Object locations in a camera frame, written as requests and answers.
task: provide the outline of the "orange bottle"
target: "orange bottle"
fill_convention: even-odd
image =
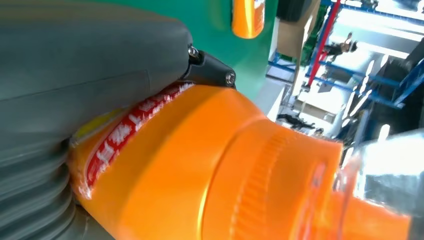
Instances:
[[[240,38],[256,38],[264,29],[265,0],[233,0],[232,7],[232,32]]]
[[[117,240],[328,240],[341,148],[271,122],[232,88],[183,85],[79,136],[69,168]]]

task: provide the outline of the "red label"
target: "red label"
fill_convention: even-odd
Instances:
[[[121,149],[140,128],[157,114],[163,106],[171,102],[192,84],[174,85],[165,88],[159,94],[149,97],[137,104],[128,115],[103,139],[101,144],[92,152],[85,169],[85,187],[80,189],[88,198],[99,175],[109,167],[120,154]]]

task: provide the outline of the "bolt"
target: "bolt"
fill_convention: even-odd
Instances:
[[[228,72],[225,75],[225,82],[228,85],[233,85],[236,82],[236,74],[233,71]]]
[[[192,56],[193,58],[198,58],[199,57],[199,51],[193,45],[189,45],[188,46],[188,55]]]

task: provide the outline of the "orange bottle in background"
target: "orange bottle in background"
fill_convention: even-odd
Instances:
[[[256,38],[264,29],[265,0],[233,0],[232,8],[232,32],[240,38]]]

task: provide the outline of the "transparent plastic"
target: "transparent plastic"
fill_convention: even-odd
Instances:
[[[354,150],[336,174],[338,239],[424,238],[424,130]]]

